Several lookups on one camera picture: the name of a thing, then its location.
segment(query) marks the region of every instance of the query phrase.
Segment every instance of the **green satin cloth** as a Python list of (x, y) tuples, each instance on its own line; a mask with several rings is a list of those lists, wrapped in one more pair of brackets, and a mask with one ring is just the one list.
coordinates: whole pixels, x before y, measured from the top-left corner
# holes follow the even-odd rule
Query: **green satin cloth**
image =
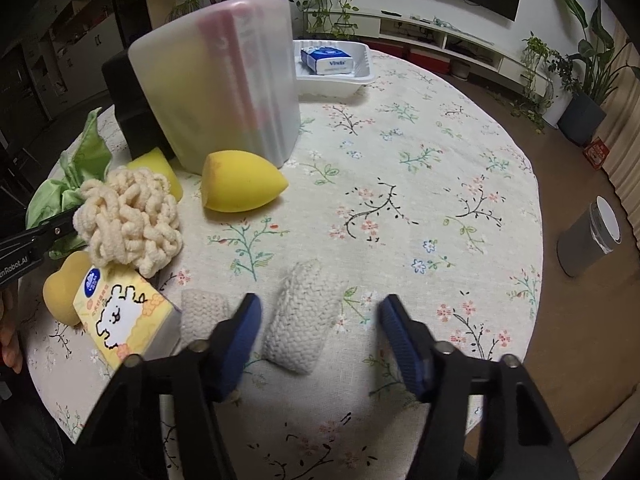
[[(89, 112), (82, 131), (80, 144), (73, 155), (60, 154), (60, 167), (64, 177), (60, 180), (45, 180), (33, 195), (27, 208), (27, 229), (35, 227), (43, 220), (62, 213), (67, 209), (81, 205), (80, 186), (85, 180), (97, 178), (104, 181), (111, 162), (111, 152), (98, 135), (98, 112), (101, 108)], [(84, 240), (75, 234), (69, 234), (57, 240), (49, 256), (53, 259), (64, 258), (85, 245)]]

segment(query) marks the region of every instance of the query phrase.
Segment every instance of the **knitted fabric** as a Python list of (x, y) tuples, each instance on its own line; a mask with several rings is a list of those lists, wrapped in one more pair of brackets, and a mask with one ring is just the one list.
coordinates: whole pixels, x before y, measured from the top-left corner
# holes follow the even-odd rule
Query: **knitted fabric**
[(340, 313), (340, 279), (317, 260), (296, 264), (278, 298), (264, 336), (264, 358), (299, 374), (310, 374)]
[(107, 180), (87, 180), (74, 228), (89, 245), (96, 267), (131, 265), (151, 278), (182, 248), (177, 205), (164, 175), (148, 168), (110, 171)]
[(224, 296), (195, 288), (184, 290), (178, 350), (196, 339), (208, 339), (216, 325), (230, 316)]

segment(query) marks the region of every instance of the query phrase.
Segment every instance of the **person's hand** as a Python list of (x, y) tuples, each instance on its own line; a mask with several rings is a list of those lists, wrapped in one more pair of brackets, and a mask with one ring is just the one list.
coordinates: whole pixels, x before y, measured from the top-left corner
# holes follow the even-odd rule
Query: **person's hand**
[(18, 304), (18, 282), (0, 291), (0, 350), (2, 361), (15, 373), (22, 371), (22, 353), (15, 329), (15, 307)]

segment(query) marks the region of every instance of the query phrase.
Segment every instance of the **gray cylindrical canister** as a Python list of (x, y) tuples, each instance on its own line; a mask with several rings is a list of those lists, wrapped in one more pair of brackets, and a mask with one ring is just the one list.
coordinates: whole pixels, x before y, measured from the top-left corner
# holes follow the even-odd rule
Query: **gray cylindrical canister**
[(560, 266), (575, 277), (620, 243), (620, 227), (609, 203), (599, 196), (558, 238)]

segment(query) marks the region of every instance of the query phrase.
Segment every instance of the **blue logo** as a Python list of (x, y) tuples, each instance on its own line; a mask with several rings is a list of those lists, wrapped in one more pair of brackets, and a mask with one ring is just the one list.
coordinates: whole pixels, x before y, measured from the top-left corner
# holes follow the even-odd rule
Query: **blue logo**
[(98, 280), (100, 280), (100, 270), (91, 269), (84, 279), (84, 295), (86, 297), (90, 298), (92, 296), (98, 286)]

